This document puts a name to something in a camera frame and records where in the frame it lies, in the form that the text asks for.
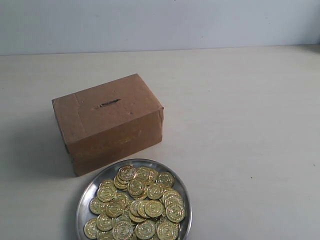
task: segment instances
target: plate rim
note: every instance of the plate rim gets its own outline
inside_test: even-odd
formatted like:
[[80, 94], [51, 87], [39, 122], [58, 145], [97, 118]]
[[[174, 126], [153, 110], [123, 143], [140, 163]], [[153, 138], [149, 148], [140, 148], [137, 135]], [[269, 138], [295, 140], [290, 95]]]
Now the plate rim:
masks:
[[181, 180], [181, 178], [169, 167], [167, 167], [166, 165], [158, 162], [158, 161], [154, 161], [154, 160], [151, 160], [151, 159], [146, 159], [146, 158], [129, 158], [129, 159], [123, 159], [123, 160], [119, 160], [119, 161], [115, 161], [115, 162], [112, 162], [108, 165], [106, 165], [104, 167], [103, 170], [101, 170], [97, 175], [95, 175], [95, 177], [88, 183], [88, 185], [86, 186], [86, 188], [84, 189], [80, 199], [79, 199], [79, 202], [78, 202], [78, 205], [77, 205], [77, 208], [76, 208], [76, 214], [75, 214], [75, 231], [76, 231], [76, 235], [77, 235], [77, 239], [79, 240], [80, 239], [80, 233], [78, 231], [78, 225], [79, 225], [79, 211], [80, 211], [80, 205], [81, 205], [81, 202], [83, 200], [83, 198], [85, 197], [87, 191], [89, 190], [89, 187], [91, 186], [91, 184], [97, 179], [100, 177], [100, 175], [102, 175], [109, 167], [111, 167], [112, 165], [115, 165], [115, 164], [118, 164], [118, 163], [121, 163], [121, 162], [129, 162], [129, 161], [145, 161], [145, 162], [149, 162], [149, 163], [155, 163], [155, 164], [158, 164], [160, 165], [161, 167], [163, 168], [166, 168], [168, 169], [170, 172], [174, 173], [175, 177], [178, 178], [178, 180], [180, 181], [182, 187], [184, 188], [184, 191], [185, 191], [185, 195], [186, 195], [186, 198], [188, 199], [188, 202], [189, 202], [189, 223], [188, 223], [188, 227], [186, 229], [186, 233], [185, 233], [185, 236], [182, 240], [185, 240], [187, 239], [188, 235], [189, 235], [189, 231], [191, 229], [191, 223], [192, 223], [192, 207], [191, 207], [191, 202], [190, 202], [190, 198], [189, 198], [189, 193], [188, 193], [188, 190], [184, 184], [184, 182]]

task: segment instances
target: table surface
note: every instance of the table surface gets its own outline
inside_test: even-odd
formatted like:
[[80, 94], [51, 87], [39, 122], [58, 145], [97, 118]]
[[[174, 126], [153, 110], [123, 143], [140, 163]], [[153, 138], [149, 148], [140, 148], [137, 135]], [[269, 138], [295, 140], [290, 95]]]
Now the table surface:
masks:
[[190, 240], [318, 240], [320, 46], [0, 56], [0, 233], [76, 239], [101, 170], [75, 177], [51, 99], [139, 73], [163, 141], [128, 158], [184, 181]]

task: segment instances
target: coin slot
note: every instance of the coin slot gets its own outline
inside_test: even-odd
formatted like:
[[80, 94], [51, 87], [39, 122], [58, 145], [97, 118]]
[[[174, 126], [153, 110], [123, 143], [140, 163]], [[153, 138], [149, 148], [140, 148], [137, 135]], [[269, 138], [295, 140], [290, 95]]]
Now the coin slot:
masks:
[[107, 101], [107, 102], [104, 102], [104, 103], [101, 103], [98, 105], [98, 108], [103, 108], [103, 107], [106, 107], [110, 104], [115, 104], [116, 102], [120, 101], [121, 99], [117, 98], [115, 100], [112, 100], [112, 101]]

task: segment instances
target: stack of coins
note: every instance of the stack of coins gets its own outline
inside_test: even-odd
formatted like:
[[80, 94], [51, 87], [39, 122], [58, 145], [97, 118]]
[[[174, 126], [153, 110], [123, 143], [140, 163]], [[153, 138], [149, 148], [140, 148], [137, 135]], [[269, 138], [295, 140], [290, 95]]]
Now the stack of coins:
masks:
[[85, 235], [98, 240], [175, 240], [186, 210], [174, 183], [167, 171], [122, 166], [113, 180], [100, 183], [90, 201], [98, 217], [85, 224]]

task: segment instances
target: brown cardboard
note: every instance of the brown cardboard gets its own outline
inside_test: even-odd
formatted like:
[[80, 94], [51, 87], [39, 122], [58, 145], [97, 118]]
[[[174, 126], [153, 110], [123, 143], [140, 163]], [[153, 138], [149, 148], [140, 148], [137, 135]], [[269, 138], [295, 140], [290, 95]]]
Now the brown cardboard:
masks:
[[164, 108], [138, 74], [52, 100], [76, 175], [162, 140]]

